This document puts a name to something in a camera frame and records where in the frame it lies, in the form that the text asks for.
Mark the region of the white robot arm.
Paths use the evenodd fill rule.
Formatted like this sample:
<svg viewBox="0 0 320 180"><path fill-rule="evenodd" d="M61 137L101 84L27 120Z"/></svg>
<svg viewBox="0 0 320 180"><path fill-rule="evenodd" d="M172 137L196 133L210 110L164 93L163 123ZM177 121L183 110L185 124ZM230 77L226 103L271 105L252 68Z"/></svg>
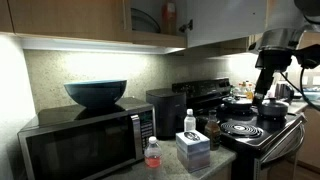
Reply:
<svg viewBox="0 0 320 180"><path fill-rule="evenodd" d="M305 69L320 62L320 45L297 49L306 31L319 32L320 0L267 0L265 30L249 46L258 52L255 67L260 69L253 104L259 106L273 82L275 72L284 72L295 56Z"/></svg>

